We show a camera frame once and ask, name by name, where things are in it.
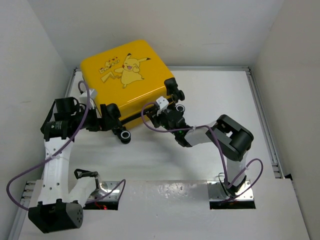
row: black strap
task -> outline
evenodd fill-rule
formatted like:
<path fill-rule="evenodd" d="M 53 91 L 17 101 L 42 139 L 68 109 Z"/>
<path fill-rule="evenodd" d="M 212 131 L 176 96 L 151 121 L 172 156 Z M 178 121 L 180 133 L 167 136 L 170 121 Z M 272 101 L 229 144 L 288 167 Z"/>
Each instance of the black strap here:
<path fill-rule="evenodd" d="M 49 112 L 48 112 L 48 115 L 46 116 L 45 120 L 44 120 L 44 123 L 42 124 L 42 127 L 40 128 L 40 131 L 42 134 L 45 134 L 45 127 L 46 127 L 46 124 L 47 122 L 50 121 L 50 119 L 52 118 L 52 115 L 54 113 L 54 107 L 56 105 L 56 102 L 54 101 Z"/>

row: pikachu tail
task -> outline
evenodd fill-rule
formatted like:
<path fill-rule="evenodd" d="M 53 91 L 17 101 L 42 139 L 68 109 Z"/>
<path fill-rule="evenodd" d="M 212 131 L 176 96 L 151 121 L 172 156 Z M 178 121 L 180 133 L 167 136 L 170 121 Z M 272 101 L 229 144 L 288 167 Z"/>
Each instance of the pikachu tail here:
<path fill-rule="evenodd" d="M 102 80 L 103 83 L 105 83 L 108 79 L 121 79 L 121 76 L 114 75 L 114 73 L 112 71 L 110 71 L 106 75 L 101 77 L 101 80 Z"/>

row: pikachu graphic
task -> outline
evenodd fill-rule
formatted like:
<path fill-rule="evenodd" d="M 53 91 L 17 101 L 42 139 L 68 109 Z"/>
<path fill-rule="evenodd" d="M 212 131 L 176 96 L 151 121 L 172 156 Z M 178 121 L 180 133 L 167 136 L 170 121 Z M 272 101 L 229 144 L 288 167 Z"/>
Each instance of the pikachu graphic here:
<path fill-rule="evenodd" d="M 131 53 L 125 57 L 122 67 L 116 68 L 115 73 L 122 74 L 121 83 L 123 84 L 122 88 L 126 88 L 128 84 L 131 84 L 135 81 L 143 80 L 140 72 L 140 63 L 150 60 L 149 57 L 144 57 L 141 59 L 131 58 Z"/>

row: table surface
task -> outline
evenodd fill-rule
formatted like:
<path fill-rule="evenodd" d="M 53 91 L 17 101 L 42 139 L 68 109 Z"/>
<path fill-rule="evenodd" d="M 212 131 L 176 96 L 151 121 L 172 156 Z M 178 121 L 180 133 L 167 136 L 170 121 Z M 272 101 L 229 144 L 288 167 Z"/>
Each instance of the table surface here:
<path fill-rule="evenodd" d="M 212 143 L 192 148 L 179 146 L 169 133 L 140 125 L 122 145 L 111 132 L 87 132 L 76 137 L 69 178 L 76 168 L 98 171 L 103 180 L 127 179 L 118 211 L 85 210 L 80 229 L 42 234 L 26 217 L 19 240 L 39 239 L 244 239 L 308 240 L 292 184 L 275 179 L 271 156 L 259 122 L 245 71 L 172 71 L 186 99 L 185 119 L 203 125 L 221 114 L 234 118 L 254 135 L 247 160 L 264 163 L 261 179 L 253 187 L 256 209 L 210 210 L 206 180 L 222 172 Z M 76 72 L 70 95 L 77 97 Z M 260 171 L 247 171 L 253 180 Z M 31 206 L 37 202 L 42 181 L 37 181 Z"/>

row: white wall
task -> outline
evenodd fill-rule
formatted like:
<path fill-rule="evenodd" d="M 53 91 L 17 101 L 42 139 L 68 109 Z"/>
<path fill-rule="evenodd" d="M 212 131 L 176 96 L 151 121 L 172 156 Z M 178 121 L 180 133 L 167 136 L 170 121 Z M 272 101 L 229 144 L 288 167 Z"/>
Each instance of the white wall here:
<path fill-rule="evenodd" d="M 27 0 L 0 6 L 0 240 L 8 239 L 17 207 L 6 194 L 8 180 L 44 157 L 40 127 L 54 98 L 62 97 L 70 77 L 62 59 Z M 13 183 L 20 199 L 26 179 Z"/>
<path fill-rule="evenodd" d="M 313 240 L 320 239 L 319 10 L 319 0 L 286 0 L 253 70 Z"/>
<path fill-rule="evenodd" d="M 283 0 L 28 0 L 68 67 L 136 39 L 167 65 L 252 65 Z"/>

